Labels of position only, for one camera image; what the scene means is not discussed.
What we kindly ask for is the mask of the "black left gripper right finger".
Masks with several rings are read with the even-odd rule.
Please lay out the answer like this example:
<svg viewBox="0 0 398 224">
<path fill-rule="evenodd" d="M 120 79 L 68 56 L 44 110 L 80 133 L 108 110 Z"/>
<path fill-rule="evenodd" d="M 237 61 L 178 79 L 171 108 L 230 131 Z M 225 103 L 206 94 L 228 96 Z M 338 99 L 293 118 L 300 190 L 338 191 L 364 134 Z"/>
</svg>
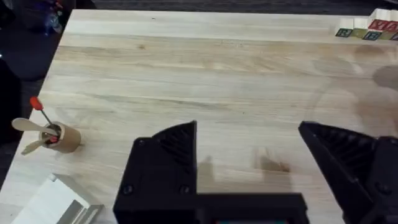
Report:
<svg viewBox="0 0 398 224">
<path fill-rule="evenodd" d="M 303 121 L 299 133 L 349 224 L 397 224 L 397 138 Z"/>
</svg>

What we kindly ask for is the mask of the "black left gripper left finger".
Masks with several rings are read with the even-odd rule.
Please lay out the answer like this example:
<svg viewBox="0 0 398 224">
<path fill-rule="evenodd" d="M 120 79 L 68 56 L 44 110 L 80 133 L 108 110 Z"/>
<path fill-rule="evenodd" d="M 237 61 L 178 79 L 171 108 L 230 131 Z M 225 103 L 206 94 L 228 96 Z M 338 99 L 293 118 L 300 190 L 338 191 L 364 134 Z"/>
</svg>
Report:
<svg viewBox="0 0 398 224">
<path fill-rule="evenodd" d="M 196 133 L 191 121 L 133 142 L 113 205 L 118 223 L 195 223 L 193 210 L 158 205 L 196 195 Z"/>
</svg>

